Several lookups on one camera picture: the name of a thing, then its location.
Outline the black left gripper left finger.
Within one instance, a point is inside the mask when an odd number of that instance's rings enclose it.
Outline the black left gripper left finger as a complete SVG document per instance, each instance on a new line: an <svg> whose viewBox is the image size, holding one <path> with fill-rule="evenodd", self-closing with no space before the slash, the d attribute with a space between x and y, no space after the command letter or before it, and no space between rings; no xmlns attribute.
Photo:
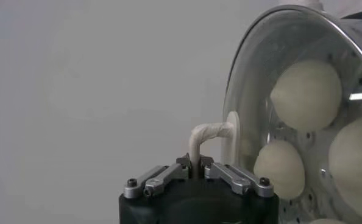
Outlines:
<svg viewBox="0 0 362 224"><path fill-rule="evenodd" d="M186 154L176 159L170 166L155 166L138 178L130 178L124 185L123 196L136 199L142 196L154 197L164 193L172 180L190 178L190 157Z"/></svg>

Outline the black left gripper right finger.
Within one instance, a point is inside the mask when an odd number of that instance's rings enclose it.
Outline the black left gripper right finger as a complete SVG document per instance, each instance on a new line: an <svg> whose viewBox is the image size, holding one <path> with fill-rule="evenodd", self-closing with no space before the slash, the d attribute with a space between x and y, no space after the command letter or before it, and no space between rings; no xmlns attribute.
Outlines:
<svg viewBox="0 0 362 224"><path fill-rule="evenodd" d="M216 163L213 158L208 156L201 155L199 164L206 179L224 181L235 194L246 195L249 191L254 191L259 197L271 198L274 196L274 187L269 178L259 178L246 169Z"/></svg>

